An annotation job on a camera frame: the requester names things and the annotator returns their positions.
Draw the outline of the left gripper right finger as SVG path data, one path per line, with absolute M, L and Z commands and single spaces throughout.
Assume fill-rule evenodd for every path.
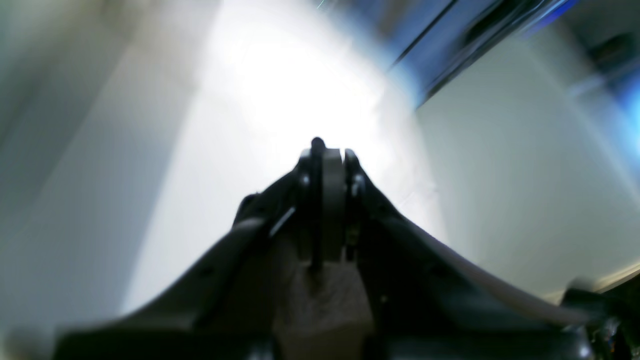
M 364 360 L 593 360 L 587 317 L 521 291 L 419 228 L 358 157 L 322 151 L 322 259 L 344 255 L 374 331 Z

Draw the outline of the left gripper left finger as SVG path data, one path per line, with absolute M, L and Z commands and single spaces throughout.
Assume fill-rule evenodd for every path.
M 288 225 L 320 219 L 325 142 L 314 137 L 292 171 L 240 203 L 230 230 L 139 309 L 66 333 L 57 360 L 277 359 L 275 272 L 267 252 Z

